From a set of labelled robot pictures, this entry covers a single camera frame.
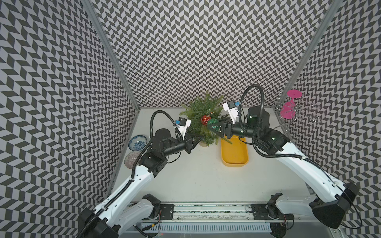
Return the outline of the red glitter ball ornament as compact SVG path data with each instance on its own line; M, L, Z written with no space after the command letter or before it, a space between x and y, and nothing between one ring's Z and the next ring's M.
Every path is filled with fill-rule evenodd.
M201 117L201 123L204 125L204 126L207 126L207 123L208 121L211 120L211 116L210 115L203 115Z

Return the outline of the small green christmas tree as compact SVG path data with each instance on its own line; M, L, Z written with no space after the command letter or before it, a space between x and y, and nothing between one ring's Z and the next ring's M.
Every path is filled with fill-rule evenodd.
M220 141L220 137L207 128L208 122L220 122L229 118L228 115L223 114L223 100L223 96L213 98L207 92L204 97L196 97L193 101L182 105L185 110L180 115L191 120L187 132L202 135L200 143L205 147L218 145Z

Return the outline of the green glitter ball ornament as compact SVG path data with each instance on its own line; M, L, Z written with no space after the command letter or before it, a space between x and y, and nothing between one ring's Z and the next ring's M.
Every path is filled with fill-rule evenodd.
M218 124L219 123L219 120L218 119L210 119L208 122L207 122L207 127L209 129L214 129L214 130L219 130L220 129L220 125Z

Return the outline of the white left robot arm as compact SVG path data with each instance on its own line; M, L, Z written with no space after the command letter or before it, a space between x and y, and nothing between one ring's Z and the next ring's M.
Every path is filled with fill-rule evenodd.
M157 114L164 114L172 123L175 137L168 129L153 130ZM110 196L93 209L85 208L78 216L78 238L118 238L143 219L159 219L160 201L147 194L137 204L131 202L137 194L163 170L168 157L182 151L190 154L202 135L188 134L191 120L172 117L163 110L154 112L150 119L150 140L136 158L132 173Z

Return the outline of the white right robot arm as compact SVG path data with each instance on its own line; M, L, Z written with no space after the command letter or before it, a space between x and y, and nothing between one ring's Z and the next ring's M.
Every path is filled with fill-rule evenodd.
M253 88L259 91L260 105L254 108L254 115L247 115L246 119L242 119L242 103ZM210 123L207 128L220 138L231 139L234 135L250 138L251 145L260 156L280 161L315 192L314 196L307 197L290 197L282 193L273 195L267 204L269 217L276 219L276 211L284 215L305 215L315 217L329 228L339 228L348 210L355 208L354 201L359 187L336 179L317 162L304 155L282 132L270 128L264 104L263 88L259 84L253 84L244 91L238 102L223 104L229 119Z

